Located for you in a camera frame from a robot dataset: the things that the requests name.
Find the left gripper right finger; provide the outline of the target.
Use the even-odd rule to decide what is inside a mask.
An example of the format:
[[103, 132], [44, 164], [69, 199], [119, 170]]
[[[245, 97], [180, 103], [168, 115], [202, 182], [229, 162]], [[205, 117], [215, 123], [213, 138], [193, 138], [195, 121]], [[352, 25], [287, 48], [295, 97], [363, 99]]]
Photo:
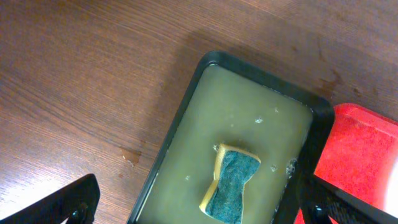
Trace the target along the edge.
[[305, 224], [394, 224], [397, 218], [313, 174], [302, 174], [297, 199]]

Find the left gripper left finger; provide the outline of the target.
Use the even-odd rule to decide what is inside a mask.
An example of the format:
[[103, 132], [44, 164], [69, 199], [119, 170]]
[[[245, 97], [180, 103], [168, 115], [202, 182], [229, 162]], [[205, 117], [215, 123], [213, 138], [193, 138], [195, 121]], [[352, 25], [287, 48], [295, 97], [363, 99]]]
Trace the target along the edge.
[[25, 209], [1, 220], [1, 223], [83, 223], [92, 224], [100, 200], [100, 188], [94, 174], [87, 174]]

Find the white plate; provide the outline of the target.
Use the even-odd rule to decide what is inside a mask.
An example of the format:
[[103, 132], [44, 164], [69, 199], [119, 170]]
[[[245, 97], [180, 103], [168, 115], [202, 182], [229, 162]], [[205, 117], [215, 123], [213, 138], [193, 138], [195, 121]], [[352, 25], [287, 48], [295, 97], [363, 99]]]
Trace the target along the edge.
[[397, 217], [397, 199], [398, 199], [398, 168], [397, 161], [389, 172], [386, 191], [384, 194], [384, 211]]

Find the yellow green sponge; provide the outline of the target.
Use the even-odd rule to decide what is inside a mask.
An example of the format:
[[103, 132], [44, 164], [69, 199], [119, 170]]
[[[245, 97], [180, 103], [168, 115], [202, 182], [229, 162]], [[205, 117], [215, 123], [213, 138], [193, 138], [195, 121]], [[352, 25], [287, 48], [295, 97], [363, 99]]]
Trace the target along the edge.
[[244, 188], [261, 165], [260, 158], [238, 147], [218, 146], [213, 181], [199, 208], [207, 216], [223, 223], [241, 224]]

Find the red plastic tray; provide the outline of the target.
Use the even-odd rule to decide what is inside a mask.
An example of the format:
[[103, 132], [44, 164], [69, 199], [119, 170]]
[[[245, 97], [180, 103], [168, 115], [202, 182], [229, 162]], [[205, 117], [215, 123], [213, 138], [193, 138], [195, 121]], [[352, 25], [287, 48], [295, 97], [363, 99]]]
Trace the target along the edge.
[[[397, 161], [397, 122], [356, 104], [334, 110], [314, 175], [385, 212], [386, 184]], [[302, 212], [295, 222], [304, 223]]]

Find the dark green tray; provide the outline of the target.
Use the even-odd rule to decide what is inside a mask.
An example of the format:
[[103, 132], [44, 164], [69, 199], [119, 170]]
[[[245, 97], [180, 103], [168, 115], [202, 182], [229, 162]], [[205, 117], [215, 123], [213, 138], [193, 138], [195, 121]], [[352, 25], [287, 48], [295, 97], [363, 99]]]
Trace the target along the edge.
[[295, 187], [313, 172], [335, 121], [325, 99], [230, 54], [205, 54], [190, 81], [129, 223], [213, 223], [200, 203], [220, 144], [257, 155], [244, 223], [293, 223]]

